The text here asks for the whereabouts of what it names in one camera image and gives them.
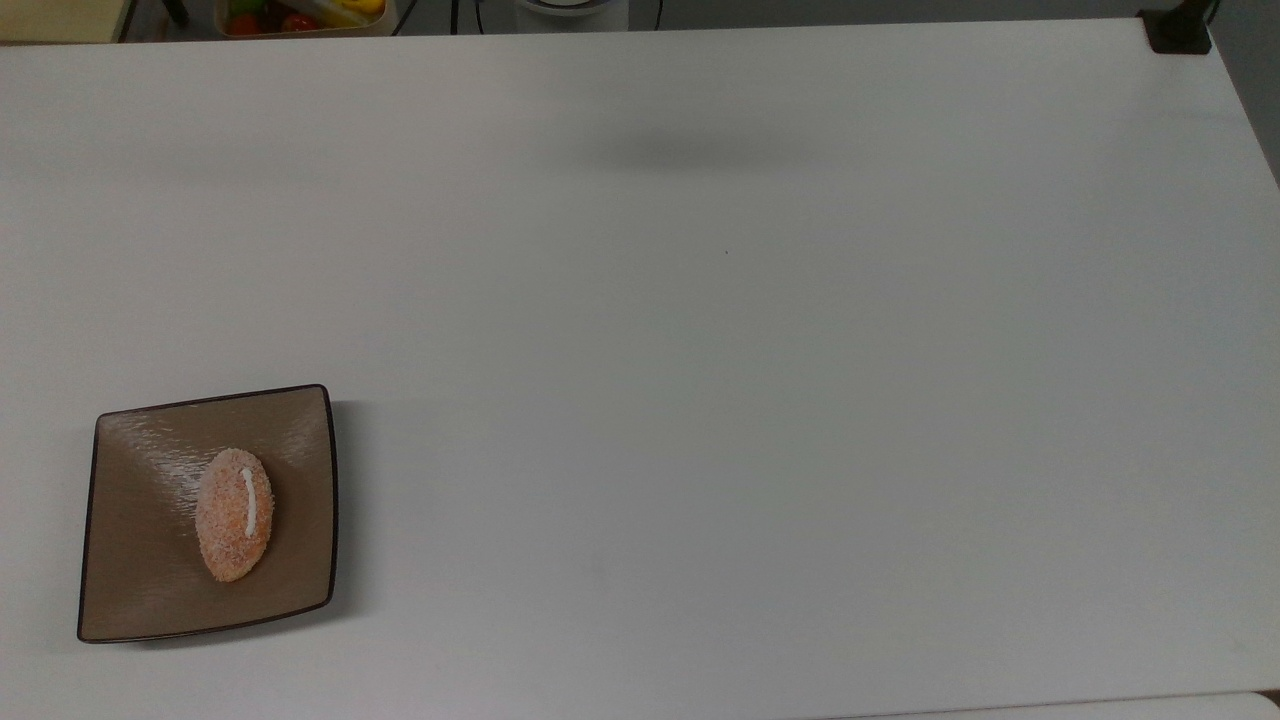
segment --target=white icing line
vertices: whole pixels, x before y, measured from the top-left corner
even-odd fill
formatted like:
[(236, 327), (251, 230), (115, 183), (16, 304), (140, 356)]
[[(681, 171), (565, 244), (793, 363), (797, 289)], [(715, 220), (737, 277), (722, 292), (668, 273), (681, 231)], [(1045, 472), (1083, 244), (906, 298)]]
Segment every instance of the white icing line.
[(244, 478), (244, 489), (248, 491), (248, 525), (244, 525), (244, 537), (253, 537), (253, 530), (257, 529), (257, 493), (253, 492), (253, 470), (244, 468), (241, 470), (241, 477)]

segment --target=floor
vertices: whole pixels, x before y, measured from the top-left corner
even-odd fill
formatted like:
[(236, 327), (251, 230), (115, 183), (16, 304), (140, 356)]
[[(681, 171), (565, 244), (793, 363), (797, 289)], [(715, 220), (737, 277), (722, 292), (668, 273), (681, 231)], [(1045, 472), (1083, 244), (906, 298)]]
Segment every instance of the floor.
[[(447, 35), (449, 0), (398, 0), (410, 9), (401, 35)], [(460, 35), (515, 31), (513, 0), (462, 1)], [(186, 0), (191, 23), (169, 22), (160, 0), (138, 0), (125, 42), (219, 40), (214, 0)], [(963, 22), (1055, 18), (1132, 18), (1172, 0), (663, 0), (659, 29)], [(630, 0), (634, 29), (659, 19), (659, 0)], [(1280, 1), (1222, 0), (1212, 26), (1222, 59), (1253, 123), (1271, 172), (1280, 178)]]

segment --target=yellow vegetable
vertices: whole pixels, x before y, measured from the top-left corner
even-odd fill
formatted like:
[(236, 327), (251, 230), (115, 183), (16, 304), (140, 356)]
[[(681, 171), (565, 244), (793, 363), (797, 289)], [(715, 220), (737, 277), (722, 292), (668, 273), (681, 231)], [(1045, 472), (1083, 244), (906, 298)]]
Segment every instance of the yellow vegetable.
[(370, 15), (380, 15), (383, 8), (387, 6), (387, 0), (340, 0), (344, 8), (351, 10), (357, 10), (360, 13), (366, 13)]

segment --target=white device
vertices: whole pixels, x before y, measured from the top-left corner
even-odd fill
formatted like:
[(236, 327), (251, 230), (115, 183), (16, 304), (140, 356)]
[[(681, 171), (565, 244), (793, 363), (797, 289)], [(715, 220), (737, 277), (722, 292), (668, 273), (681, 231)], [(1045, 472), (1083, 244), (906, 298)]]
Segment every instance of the white device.
[(628, 0), (516, 0), (516, 32), (625, 32)]

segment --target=tomato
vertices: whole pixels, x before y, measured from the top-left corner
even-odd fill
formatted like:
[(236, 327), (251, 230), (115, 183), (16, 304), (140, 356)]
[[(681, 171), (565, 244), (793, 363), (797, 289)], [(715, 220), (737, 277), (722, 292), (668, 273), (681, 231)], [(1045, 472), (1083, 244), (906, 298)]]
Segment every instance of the tomato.
[(262, 35), (262, 26), (257, 24), (257, 15), (236, 15), (227, 22), (227, 35)]
[(387, 0), (340, 0), (340, 3), (343, 8), (358, 10), (366, 15), (381, 14), (387, 6)]
[(302, 32), (307, 29), (320, 29), (320, 23), (311, 15), (293, 13), (280, 22), (280, 32)]

